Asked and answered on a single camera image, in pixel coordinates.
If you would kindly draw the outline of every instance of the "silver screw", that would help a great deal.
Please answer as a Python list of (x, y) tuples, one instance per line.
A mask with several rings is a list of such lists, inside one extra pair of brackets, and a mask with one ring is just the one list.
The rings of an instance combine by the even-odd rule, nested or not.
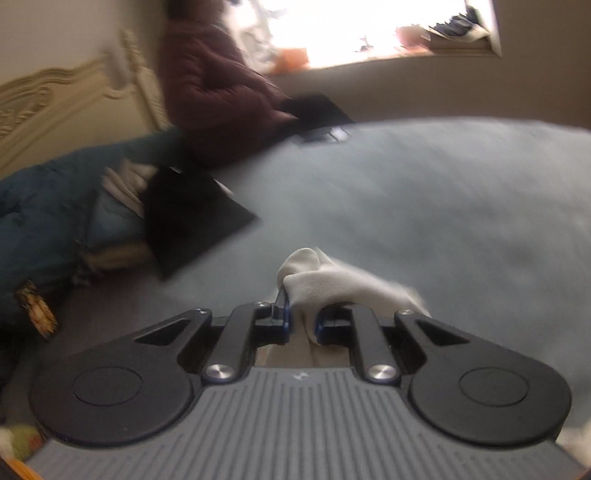
[(215, 380), (227, 380), (228, 378), (233, 377), (234, 373), (235, 372), (232, 367), (224, 364), (209, 365), (205, 369), (205, 374), (209, 378), (213, 378)]
[(397, 374), (398, 371), (392, 365), (373, 365), (368, 368), (368, 376), (382, 382), (392, 380)]

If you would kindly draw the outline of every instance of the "circular cap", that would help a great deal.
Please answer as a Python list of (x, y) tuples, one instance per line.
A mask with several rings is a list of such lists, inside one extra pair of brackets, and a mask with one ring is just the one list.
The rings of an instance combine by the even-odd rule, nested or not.
[(215, 380), (227, 380), (234, 375), (234, 369), (228, 365), (213, 364), (205, 369), (205, 374)]
[(80, 374), (72, 389), (74, 395), (85, 403), (110, 407), (134, 398), (142, 383), (142, 378), (128, 368), (101, 367)]
[(373, 365), (368, 368), (368, 376), (374, 380), (392, 380), (398, 371), (392, 365)]
[(525, 398), (530, 389), (518, 374), (502, 368), (476, 368), (460, 380), (462, 393), (489, 407), (508, 407)]

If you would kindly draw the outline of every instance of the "headboard post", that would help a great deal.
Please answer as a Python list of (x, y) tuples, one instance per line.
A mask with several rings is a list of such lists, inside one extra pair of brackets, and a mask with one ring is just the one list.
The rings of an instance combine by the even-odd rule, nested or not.
[(123, 47), (133, 74), (133, 81), (138, 87), (139, 93), (144, 97), (148, 105), (150, 115), (160, 130), (171, 127), (164, 109), (162, 90), (158, 78), (153, 70), (147, 67), (146, 60), (138, 47), (137, 39), (131, 30), (121, 31)]

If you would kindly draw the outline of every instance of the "orange object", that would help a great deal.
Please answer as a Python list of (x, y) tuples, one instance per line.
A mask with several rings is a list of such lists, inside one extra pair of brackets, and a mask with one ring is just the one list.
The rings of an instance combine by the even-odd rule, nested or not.
[(12, 468), (14, 473), (24, 480), (43, 480), (38, 473), (36, 473), (34, 470), (31, 470), (20, 460), (11, 458), (10, 460), (7, 460), (7, 464), (10, 468)]
[(275, 61), (274, 75), (304, 70), (309, 63), (308, 51), (305, 48), (282, 48)]

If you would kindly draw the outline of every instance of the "headboard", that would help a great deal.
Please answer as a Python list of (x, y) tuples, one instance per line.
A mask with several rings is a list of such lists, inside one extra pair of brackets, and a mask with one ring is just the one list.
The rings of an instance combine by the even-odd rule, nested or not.
[(121, 90), (109, 86), (104, 58), (0, 86), (0, 179), (77, 148), (170, 126), (158, 80), (133, 33), (123, 30), (121, 39), (132, 73)]

